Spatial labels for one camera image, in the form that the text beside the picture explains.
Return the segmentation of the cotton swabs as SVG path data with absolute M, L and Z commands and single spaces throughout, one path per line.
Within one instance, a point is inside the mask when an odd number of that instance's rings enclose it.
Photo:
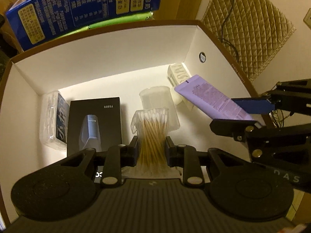
M 122 178 L 170 179 L 181 178 L 181 171 L 169 167 L 164 151 L 168 134 L 169 110 L 153 108 L 137 110 L 131 130 L 138 137 L 138 159 L 134 167 L 123 167 Z

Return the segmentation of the blue milk carton box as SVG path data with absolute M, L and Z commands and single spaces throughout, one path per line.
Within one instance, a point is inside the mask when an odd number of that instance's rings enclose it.
M 6 18 L 23 50 L 107 19 L 158 10 L 160 0 L 19 0 Z

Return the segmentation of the quilted beige chair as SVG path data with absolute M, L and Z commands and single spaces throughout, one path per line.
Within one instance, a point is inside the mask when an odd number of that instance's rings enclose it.
M 270 0 L 210 0 L 201 21 L 250 81 L 265 70 L 296 30 Z

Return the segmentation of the brown cardboard box white inside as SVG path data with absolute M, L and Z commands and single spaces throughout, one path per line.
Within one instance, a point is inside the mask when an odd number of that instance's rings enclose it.
M 39 97 L 59 90 L 67 100 L 117 96 L 124 140 L 140 91 L 169 85 L 168 66 L 184 63 L 231 98 L 257 92 L 218 39 L 199 21 L 143 21 L 97 28 L 22 53 L 1 86 L 1 188 L 11 225 L 7 232 L 277 232 L 285 218 L 249 223 L 230 218 L 202 190 L 179 180 L 152 186 L 127 181 L 107 189 L 85 213 L 61 222 L 18 217 L 10 190 L 19 178 L 55 162 L 62 152 L 39 144 Z

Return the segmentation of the green packaged item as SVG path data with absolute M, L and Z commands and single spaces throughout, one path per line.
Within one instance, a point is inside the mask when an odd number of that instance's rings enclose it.
M 132 23 L 132 22 L 148 21 L 148 20 L 154 20 L 152 11 L 108 19 L 105 21 L 100 21 L 94 24 L 83 26 L 83 27 L 77 28 L 76 30 L 68 32 L 66 34 L 62 34 L 61 36 L 57 37 L 57 39 L 65 37 L 65 36 L 73 35 L 79 32 L 85 32 L 87 30 L 91 30 L 95 28 L 101 28 L 101 27 L 118 25 L 118 24 L 125 24 L 125 23 Z

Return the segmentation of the wall power socket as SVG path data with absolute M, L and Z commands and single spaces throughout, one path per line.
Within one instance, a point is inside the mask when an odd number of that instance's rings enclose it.
M 308 12 L 306 13 L 303 22 L 311 29 L 311 8 L 309 8 Z

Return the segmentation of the clear floss pick box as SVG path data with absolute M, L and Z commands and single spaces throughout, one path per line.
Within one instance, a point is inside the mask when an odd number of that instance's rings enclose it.
M 59 91 L 42 96 L 39 124 L 40 142 L 55 150 L 67 150 L 70 106 Z

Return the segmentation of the black Flyco shaver box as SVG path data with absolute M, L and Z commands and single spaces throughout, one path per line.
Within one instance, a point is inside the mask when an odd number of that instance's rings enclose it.
M 107 151 L 122 143 L 120 98 L 73 100 L 67 129 L 67 155 L 83 149 Z

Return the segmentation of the purple cosmetic tube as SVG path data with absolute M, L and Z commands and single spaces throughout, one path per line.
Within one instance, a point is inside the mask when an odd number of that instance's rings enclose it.
M 175 91 L 211 119 L 253 120 L 252 116 L 199 75 L 182 82 Z

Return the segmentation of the clear plastic cup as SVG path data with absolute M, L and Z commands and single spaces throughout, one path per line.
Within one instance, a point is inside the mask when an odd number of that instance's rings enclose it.
M 151 108 L 167 108 L 169 116 L 169 131 L 180 128 L 178 114 L 168 86 L 154 86 L 139 93 L 144 110 Z

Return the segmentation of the white cutout paper box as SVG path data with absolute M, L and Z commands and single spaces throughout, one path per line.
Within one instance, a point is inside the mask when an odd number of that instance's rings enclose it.
M 168 66 L 168 80 L 172 87 L 170 89 L 171 96 L 175 106 L 184 102 L 189 110 L 192 110 L 193 104 L 175 91 L 175 87 L 191 77 L 191 74 L 184 63 L 175 63 Z

